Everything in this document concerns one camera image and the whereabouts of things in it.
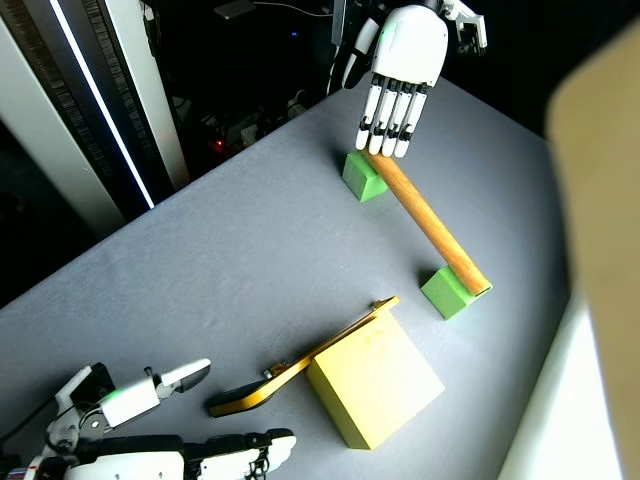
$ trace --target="white light strip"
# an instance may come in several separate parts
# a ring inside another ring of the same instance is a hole
[[[102,116],[107,121],[107,125],[109,125],[109,130],[111,130],[111,133],[113,134],[113,138],[115,138],[116,143],[118,144],[118,147],[120,147],[122,156],[127,162],[127,166],[129,167],[129,170],[131,170],[131,173],[133,174],[133,178],[135,178],[136,183],[138,184],[138,187],[140,187],[140,191],[142,192],[144,199],[147,201],[149,208],[155,207],[153,200],[151,200],[151,197],[149,196],[147,187],[144,186],[144,183],[142,182],[142,178],[140,178],[140,174],[138,173],[138,169],[134,165],[133,159],[131,158],[131,155],[129,155],[127,147],[125,146],[124,141],[120,136],[120,132],[118,132],[118,128],[116,127],[116,124],[113,121],[113,118],[111,118],[111,114],[107,109],[107,105],[104,103],[104,100],[102,99],[102,95],[100,95],[98,86],[96,85],[96,82],[93,79],[93,75],[91,75],[91,71],[89,70],[87,62],[84,60],[84,56],[80,51],[78,42],[76,42],[76,37],[73,35],[73,32],[69,27],[69,23],[67,22],[67,17],[64,16],[64,12],[62,11],[62,8],[60,8],[60,4],[58,3],[58,0],[49,0],[49,3],[51,3],[53,12],[56,14],[58,23],[60,24],[60,27],[64,32],[64,36],[67,37],[67,42],[69,42],[69,46],[71,47],[71,50],[73,51],[73,54],[76,57],[76,60],[78,61],[78,65],[80,65],[80,70],[82,70],[82,73],[84,74],[84,78],[87,80],[87,83],[89,84],[89,88],[91,89],[91,93],[93,93],[93,96],[96,99],[96,102],[98,102],[98,106],[100,107]]]

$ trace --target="yellow block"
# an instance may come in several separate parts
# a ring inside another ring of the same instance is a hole
[[[316,355],[307,377],[351,448],[374,449],[444,386],[391,313]]]

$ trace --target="table surface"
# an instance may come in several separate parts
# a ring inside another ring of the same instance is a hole
[[[495,478],[568,298],[547,144],[445,80],[401,161],[494,289],[448,322],[419,290],[444,262],[391,193],[358,203],[340,178],[367,79],[289,122],[0,311],[0,432],[82,366],[116,385],[209,357],[209,377],[119,430],[185,441],[284,427],[274,479]],[[373,452],[348,449],[304,375],[264,406],[207,417],[213,393],[259,379],[371,301],[446,387]],[[53,409],[7,443],[39,452]]]

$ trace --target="green block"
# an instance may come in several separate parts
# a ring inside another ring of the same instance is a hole
[[[450,319],[489,291],[482,292],[478,296],[472,295],[449,266],[438,270],[420,290],[445,320]]]
[[[347,155],[342,178],[361,202],[366,202],[370,198],[386,192],[389,188],[359,151]]]

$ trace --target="wooden dowel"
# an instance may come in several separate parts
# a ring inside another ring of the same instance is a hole
[[[383,155],[365,153],[369,163],[382,176],[400,203],[425,233],[440,255],[447,261],[460,281],[473,295],[488,290],[489,280],[473,263],[467,252],[453,238],[447,227],[438,218],[411,180],[396,162]]]

